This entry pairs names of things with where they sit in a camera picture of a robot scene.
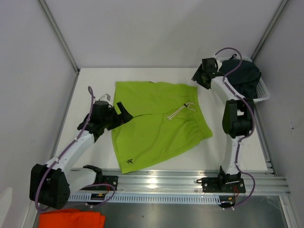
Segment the dark navy shorts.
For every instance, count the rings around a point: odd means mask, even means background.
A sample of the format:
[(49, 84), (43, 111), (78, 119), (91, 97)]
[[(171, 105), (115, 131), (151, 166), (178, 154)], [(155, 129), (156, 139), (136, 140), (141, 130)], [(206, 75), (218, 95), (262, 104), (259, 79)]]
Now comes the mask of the dark navy shorts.
[(261, 78), (261, 72), (253, 62), (244, 59), (240, 61), (234, 54), (228, 60), (222, 62), (220, 72), (227, 74), (235, 69), (240, 62), (240, 66), (228, 74), (227, 79), (241, 95), (255, 99), (257, 98), (257, 85)]

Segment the lime green shorts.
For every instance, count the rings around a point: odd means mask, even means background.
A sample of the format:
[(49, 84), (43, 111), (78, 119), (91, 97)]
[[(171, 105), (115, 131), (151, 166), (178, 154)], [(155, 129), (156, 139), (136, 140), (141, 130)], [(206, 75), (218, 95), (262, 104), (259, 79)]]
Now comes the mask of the lime green shorts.
[(133, 119), (112, 130), (121, 173), (174, 158), (211, 138), (198, 100), (198, 89), (166, 82), (116, 82), (114, 102)]

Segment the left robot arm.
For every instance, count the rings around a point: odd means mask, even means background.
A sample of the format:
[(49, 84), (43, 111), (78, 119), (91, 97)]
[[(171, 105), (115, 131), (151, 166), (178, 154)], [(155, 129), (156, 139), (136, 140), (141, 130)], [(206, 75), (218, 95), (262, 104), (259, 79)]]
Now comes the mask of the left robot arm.
[(53, 209), (62, 209), (70, 195), (91, 188), (115, 191), (115, 186), (105, 183), (102, 169), (85, 165), (74, 169), (74, 164), (105, 132), (131, 121), (133, 116), (121, 102), (117, 103), (120, 113), (108, 102), (98, 100), (91, 103), (90, 111), (77, 127), (75, 138), (58, 155), (45, 164), (36, 164), (31, 170), (29, 198), (35, 203)]

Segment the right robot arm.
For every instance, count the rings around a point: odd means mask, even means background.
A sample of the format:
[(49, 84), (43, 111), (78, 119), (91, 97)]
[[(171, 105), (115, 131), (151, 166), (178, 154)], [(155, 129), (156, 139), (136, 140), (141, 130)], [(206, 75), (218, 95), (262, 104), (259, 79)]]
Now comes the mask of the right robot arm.
[(224, 161), (219, 169), (217, 187), (226, 192), (241, 180), (238, 157), (242, 141), (250, 137), (255, 128), (255, 104), (251, 98), (242, 96), (227, 77), (223, 76), (219, 71), (219, 61), (214, 57), (202, 59), (192, 80), (215, 92), (225, 105), (222, 128), (227, 135), (227, 145)]

